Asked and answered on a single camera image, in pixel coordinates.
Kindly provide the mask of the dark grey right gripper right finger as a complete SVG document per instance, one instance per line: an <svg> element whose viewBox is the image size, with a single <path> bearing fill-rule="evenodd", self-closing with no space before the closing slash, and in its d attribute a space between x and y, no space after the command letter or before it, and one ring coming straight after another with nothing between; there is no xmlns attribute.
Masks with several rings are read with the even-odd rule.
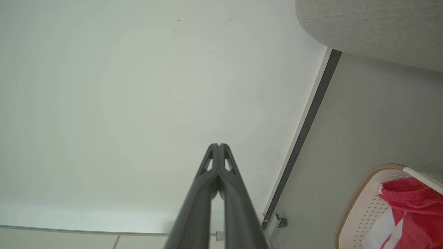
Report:
<svg viewBox="0 0 443 249"><path fill-rule="evenodd" d="M226 249L269 249L230 147L220 144L219 152L219 177L225 203Z"/></svg>

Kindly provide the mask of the grey metal frame post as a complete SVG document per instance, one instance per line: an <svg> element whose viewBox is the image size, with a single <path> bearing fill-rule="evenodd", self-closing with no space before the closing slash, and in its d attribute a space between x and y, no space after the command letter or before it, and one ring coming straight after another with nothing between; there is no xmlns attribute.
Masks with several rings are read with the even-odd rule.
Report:
<svg viewBox="0 0 443 249"><path fill-rule="evenodd" d="M269 216L264 219L263 225L264 225L264 231L271 233L278 228L278 226L281 223L281 217L279 214L274 213L272 216Z"/></svg>

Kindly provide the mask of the red garment with white stripes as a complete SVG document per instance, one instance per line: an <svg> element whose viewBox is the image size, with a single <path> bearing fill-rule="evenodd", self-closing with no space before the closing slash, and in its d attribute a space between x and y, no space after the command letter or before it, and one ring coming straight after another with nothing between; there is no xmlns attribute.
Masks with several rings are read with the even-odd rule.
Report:
<svg viewBox="0 0 443 249"><path fill-rule="evenodd" d="M395 223L381 249L443 249L442 194L416 178L403 178L382 183L379 196Z"/></svg>

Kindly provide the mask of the white cloth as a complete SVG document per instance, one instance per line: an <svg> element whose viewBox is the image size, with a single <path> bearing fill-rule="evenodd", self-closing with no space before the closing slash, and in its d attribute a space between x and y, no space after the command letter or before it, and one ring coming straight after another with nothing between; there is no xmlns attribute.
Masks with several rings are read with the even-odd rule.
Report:
<svg viewBox="0 0 443 249"><path fill-rule="evenodd" d="M395 222L389 207L362 240L362 249L395 249L403 233L403 219Z"/></svg>

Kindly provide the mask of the white perforated laundry basket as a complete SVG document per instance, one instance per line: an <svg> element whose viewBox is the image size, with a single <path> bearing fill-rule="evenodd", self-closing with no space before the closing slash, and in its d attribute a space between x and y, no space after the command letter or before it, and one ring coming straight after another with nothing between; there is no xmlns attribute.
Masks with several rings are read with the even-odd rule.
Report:
<svg viewBox="0 0 443 249"><path fill-rule="evenodd" d="M416 178L443 194L443 174L422 172L400 164L382 164L368 171L353 192L334 234L334 249L363 249L363 238L389 208L379 197L381 183Z"/></svg>

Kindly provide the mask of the grey fabric sofa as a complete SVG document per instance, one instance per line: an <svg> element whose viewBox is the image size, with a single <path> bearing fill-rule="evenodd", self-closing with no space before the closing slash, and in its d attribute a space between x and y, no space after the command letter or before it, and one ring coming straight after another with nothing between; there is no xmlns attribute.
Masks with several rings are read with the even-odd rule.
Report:
<svg viewBox="0 0 443 249"><path fill-rule="evenodd" d="M295 0L295 10L327 47L443 73L443 0Z"/></svg>

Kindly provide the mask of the black and white baseboard strip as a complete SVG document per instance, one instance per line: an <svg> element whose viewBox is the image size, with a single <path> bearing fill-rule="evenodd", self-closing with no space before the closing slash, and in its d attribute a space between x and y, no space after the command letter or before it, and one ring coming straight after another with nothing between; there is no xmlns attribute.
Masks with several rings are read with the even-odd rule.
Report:
<svg viewBox="0 0 443 249"><path fill-rule="evenodd" d="M265 206L264 217L261 224L263 231L267 230L272 222L272 217L280 197L283 194L290 174L300 155L341 55L341 51L327 47L320 64L314 70L314 76L308 87L308 92L303 102L301 114L297 119L297 125L293 132L290 145L284 155L284 160L278 170L278 175L275 178L270 197Z"/></svg>

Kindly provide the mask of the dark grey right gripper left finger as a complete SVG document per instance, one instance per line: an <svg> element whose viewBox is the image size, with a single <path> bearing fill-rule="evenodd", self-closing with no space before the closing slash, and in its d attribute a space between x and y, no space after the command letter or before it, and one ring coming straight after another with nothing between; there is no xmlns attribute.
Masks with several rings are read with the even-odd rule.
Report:
<svg viewBox="0 0 443 249"><path fill-rule="evenodd" d="M164 249L209 249L211 202L218 192L218 144L209 145Z"/></svg>

